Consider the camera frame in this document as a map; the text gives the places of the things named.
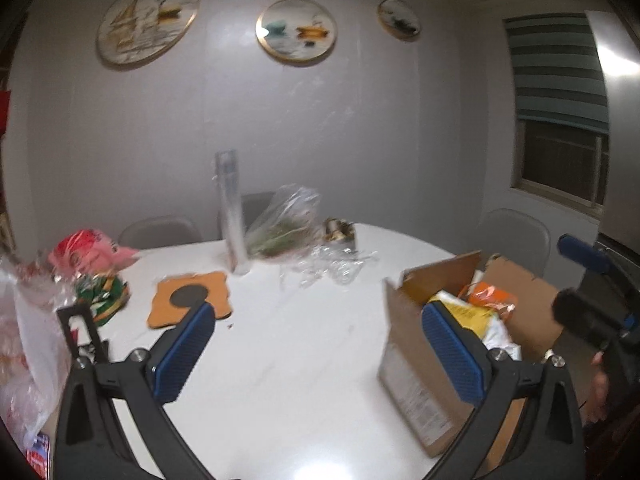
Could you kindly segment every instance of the red object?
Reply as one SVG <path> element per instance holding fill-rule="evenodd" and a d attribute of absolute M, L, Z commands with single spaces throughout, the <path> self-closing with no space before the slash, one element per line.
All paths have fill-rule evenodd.
<path fill-rule="evenodd" d="M 27 450 L 27 462 L 42 480 L 49 480 L 49 437 L 39 433 L 33 447 Z"/>
<path fill-rule="evenodd" d="M 121 247 L 98 229 L 80 229 L 62 240 L 49 262 L 63 276 L 122 270 L 135 261 L 137 251 Z"/>
<path fill-rule="evenodd" d="M 0 91 L 0 137 L 2 137 L 6 131 L 6 121 L 9 117 L 9 95 L 11 91 Z"/>

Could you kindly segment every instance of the window blind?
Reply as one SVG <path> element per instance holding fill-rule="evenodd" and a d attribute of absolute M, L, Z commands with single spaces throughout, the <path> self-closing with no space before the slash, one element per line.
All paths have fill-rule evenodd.
<path fill-rule="evenodd" d="M 604 76 L 585 14 L 504 20 L 521 120 L 609 133 Z"/>

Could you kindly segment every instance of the human hand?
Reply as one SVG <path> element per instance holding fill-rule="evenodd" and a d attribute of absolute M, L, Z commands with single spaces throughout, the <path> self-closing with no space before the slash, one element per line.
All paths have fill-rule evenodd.
<path fill-rule="evenodd" d="M 591 364 L 598 367 L 593 379 L 589 397 L 584 405 L 587 422 L 598 422 L 607 418 L 607 394 L 609 393 L 609 377 L 604 373 L 600 365 L 602 364 L 602 352 L 593 356 Z"/>

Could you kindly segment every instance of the orange package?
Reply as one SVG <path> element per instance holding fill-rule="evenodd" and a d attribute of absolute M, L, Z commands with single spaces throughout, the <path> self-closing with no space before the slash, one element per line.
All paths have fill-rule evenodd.
<path fill-rule="evenodd" d="M 466 300 L 472 305 L 495 310 L 503 321 L 509 319 L 518 303 L 518 298 L 513 294 L 486 282 L 469 285 L 469 294 Z"/>

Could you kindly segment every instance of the plastic wrap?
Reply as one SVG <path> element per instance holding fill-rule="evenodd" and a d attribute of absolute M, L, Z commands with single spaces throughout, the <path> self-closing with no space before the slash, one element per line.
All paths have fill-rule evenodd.
<path fill-rule="evenodd" d="M 136 261 L 138 251 L 118 245 L 98 229 L 80 229 L 62 240 L 49 254 L 56 272 L 67 278 L 77 274 L 115 272 Z"/>
<path fill-rule="evenodd" d="M 48 275 L 26 280 L 0 258 L 0 416 L 21 450 L 58 405 L 70 355 L 55 310 L 73 303 L 71 284 Z"/>
<path fill-rule="evenodd" d="M 315 189 L 282 186 L 246 232 L 249 256 L 273 258 L 315 245 L 320 235 L 319 203 L 320 194 Z"/>
<path fill-rule="evenodd" d="M 511 317 L 518 303 L 518 299 L 513 294 L 485 282 L 472 283 L 465 287 L 460 297 L 464 297 L 467 291 L 466 300 L 470 304 L 496 311 L 503 321 Z"/>
<path fill-rule="evenodd" d="M 328 276 L 339 285 L 348 285 L 360 274 L 367 262 L 375 264 L 377 253 L 365 253 L 352 249 L 336 249 L 331 246 L 318 245 L 305 254 L 299 254 L 291 263 L 280 268 L 283 281 L 289 273 L 300 274 L 300 286 L 306 288 L 313 285 L 323 276 Z"/>

